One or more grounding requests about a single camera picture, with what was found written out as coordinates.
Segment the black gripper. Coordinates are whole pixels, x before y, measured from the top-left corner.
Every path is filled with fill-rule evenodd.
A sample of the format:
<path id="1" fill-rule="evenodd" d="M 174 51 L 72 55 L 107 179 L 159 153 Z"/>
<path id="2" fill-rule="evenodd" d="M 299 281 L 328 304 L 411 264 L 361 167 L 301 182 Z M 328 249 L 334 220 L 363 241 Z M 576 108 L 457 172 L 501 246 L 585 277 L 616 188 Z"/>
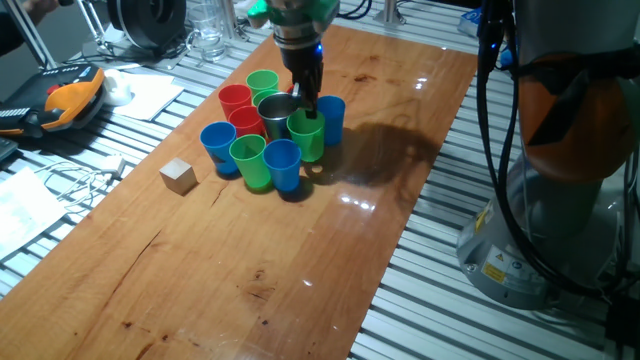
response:
<path id="1" fill-rule="evenodd" d="M 292 103 L 300 108 L 303 103 L 306 116 L 316 119 L 318 94 L 323 76 L 323 47 L 314 43 L 299 49 L 280 50 L 284 66 L 291 72 L 294 84 L 289 88 Z"/>

